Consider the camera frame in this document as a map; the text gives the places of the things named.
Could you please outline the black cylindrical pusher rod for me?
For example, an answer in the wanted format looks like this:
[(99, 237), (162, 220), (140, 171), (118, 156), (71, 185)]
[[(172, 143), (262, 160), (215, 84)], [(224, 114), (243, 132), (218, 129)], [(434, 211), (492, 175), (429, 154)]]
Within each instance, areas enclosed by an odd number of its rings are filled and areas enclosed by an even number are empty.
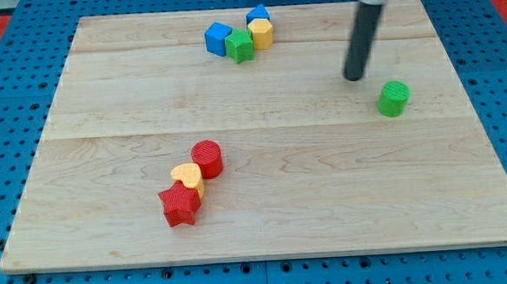
[(379, 25), (383, 5), (358, 3), (352, 34), (346, 54), (343, 77), (348, 81), (358, 81), (365, 73), (373, 38)]

